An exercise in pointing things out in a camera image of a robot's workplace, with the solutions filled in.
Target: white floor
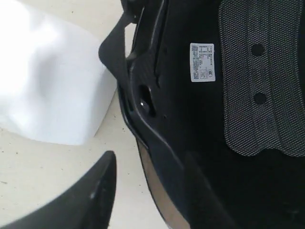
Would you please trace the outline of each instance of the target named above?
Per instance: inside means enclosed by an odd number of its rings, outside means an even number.
[[[22,1],[73,22],[101,40],[122,12],[120,0]],[[127,34],[131,43],[132,28]],[[114,150],[118,160],[109,228],[166,229],[147,188],[134,137],[122,120],[117,94],[96,137],[84,146],[40,143],[0,130],[0,226],[56,198],[106,150]]]

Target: white label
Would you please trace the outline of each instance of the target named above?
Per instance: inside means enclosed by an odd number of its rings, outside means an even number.
[[[192,82],[214,82],[214,44],[190,45],[190,66]]]

